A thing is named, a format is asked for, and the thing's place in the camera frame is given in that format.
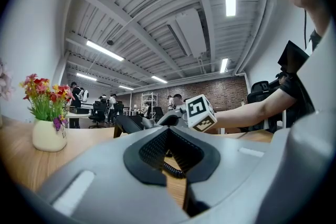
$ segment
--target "ceiling air conditioning unit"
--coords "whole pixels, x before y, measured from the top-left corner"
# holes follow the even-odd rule
[[[192,54],[194,58],[198,58],[206,52],[203,29],[197,10],[191,8],[176,14],[167,22],[167,26],[186,56]]]

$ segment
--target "white cube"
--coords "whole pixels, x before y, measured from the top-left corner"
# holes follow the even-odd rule
[[[204,94],[190,98],[185,103],[190,129],[204,132],[217,122],[214,110]]]

